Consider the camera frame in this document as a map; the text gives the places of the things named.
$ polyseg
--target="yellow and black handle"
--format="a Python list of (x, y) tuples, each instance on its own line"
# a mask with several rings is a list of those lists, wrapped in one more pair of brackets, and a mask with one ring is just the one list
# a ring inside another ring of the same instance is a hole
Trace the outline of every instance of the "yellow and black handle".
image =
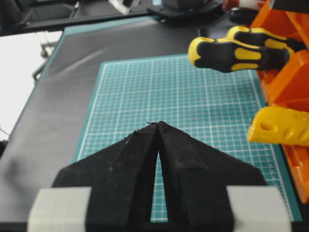
[(237, 40), (242, 43), (255, 46), (265, 46), (277, 49), (286, 48), (289, 50), (290, 55), (292, 55), (294, 52), (306, 49), (306, 46), (303, 42), (273, 34), (264, 28), (250, 29), (247, 27), (235, 26), (228, 31), (226, 37), (231, 40)]
[(223, 73), (243, 69), (280, 70), (288, 62), (286, 48), (275, 49), (245, 44), (228, 38), (195, 38), (189, 46), (189, 60), (199, 68), (211, 68)]

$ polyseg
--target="yellow plastic piece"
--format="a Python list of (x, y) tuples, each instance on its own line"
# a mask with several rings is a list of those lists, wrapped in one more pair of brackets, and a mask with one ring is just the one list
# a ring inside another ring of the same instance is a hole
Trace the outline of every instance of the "yellow plastic piece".
[(228, 30), (226, 37), (229, 39), (234, 39), (234, 36), (239, 31), (249, 32), (250, 29), (242, 26), (234, 26), (230, 30)]
[(265, 107), (255, 115), (247, 139), (249, 142), (309, 146), (309, 113)]
[(205, 37), (197, 37), (194, 40), (191, 41), (190, 45), (189, 45), (189, 50), (188, 50), (188, 54), (189, 54), (189, 61), (192, 65), (194, 65), (195, 61), (197, 59), (200, 59), (201, 56), (197, 53), (197, 46), (201, 43), (201, 42), (209, 42), (212, 43), (214, 42), (214, 39), (210, 39), (210, 38), (205, 38)]
[(262, 57), (261, 53), (249, 51), (244, 48), (237, 48), (235, 50), (235, 56), (237, 59), (260, 59)]
[(294, 55), (294, 53), (295, 53), (293, 49), (291, 49), (290, 47), (288, 47), (286, 45), (286, 43), (282, 43), (282, 42), (279, 42), (279, 41), (276, 41), (276, 40), (272, 40), (272, 39), (267, 39), (265, 41), (265, 46), (269, 47), (269, 48), (277, 48), (277, 49), (284, 49), (284, 48), (286, 48), (289, 51), (290, 57), (292, 55)]
[(234, 64), (231, 68), (232, 71), (243, 70), (243, 69), (257, 69), (259, 66), (258, 64), (252, 63), (238, 63)]
[(240, 45), (240, 46), (244, 46), (244, 47), (252, 48), (252, 49), (259, 49), (259, 48), (260, 48), (260, 47), (258, 47), (258, 46), (254, 46), (254, 45), (242, 43), (242, 42), (239, 42), (238, 40), (232, 40), (232, 39), (229, 39), (229, 38), (217, 39), (217, 42), (218, 42), (218, 43), (232, 42), (232, 43), (236, 43), (236, 44), (238, 44), (238, 45)]
[(273, 33), (269, 32), (268, 30), (265, 30), (264, 28), (251, 28), (251, 31), (253, 33), (264, 33), (264, 34), (269, 35), (269, 36), (276, 38), (278, 40), (287, 40), (286, 37), (273, 34)]

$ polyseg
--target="tool organizer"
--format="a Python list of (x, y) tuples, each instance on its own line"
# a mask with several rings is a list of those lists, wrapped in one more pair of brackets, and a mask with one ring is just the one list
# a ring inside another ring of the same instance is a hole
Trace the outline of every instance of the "tool organizer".
[[(270, 9), (269, 0), (251, 24), (309, 47), (309, 14)], [(282, 70), (257, 71), (268, 105), (309, 112), (309, 51), (295, 53)], [(282, 145), (302, 203), (309, 201), (309, 147)]]

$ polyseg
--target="black 3d printed part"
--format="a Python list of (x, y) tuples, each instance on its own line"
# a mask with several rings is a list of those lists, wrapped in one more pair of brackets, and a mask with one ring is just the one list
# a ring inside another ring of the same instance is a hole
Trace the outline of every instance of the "black 3d printed part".
[[(150, 223), (160, 153), (168, 223)], [(60, 170), (53, 187), (92, 188), (87, 231), (232, 232), (227, 185), (266, 185), (260, 171), (165, 122)]]

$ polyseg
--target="grid lines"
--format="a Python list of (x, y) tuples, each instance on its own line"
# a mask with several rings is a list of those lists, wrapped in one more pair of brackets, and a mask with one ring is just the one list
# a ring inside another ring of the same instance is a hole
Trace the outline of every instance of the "grid lines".
[[(248, 70), (224, 74), (198, 69), (186, 55), (105, 62), (77, 160), (145, 127), (147, 121), (162, 120), (259, 168), (269, 185), (278, 186), (292, 214), (273, 145), (246, 140), (251, 120), (264, 105), (256, 78)], [(160, 159), (151, 221), (167, 221)]]

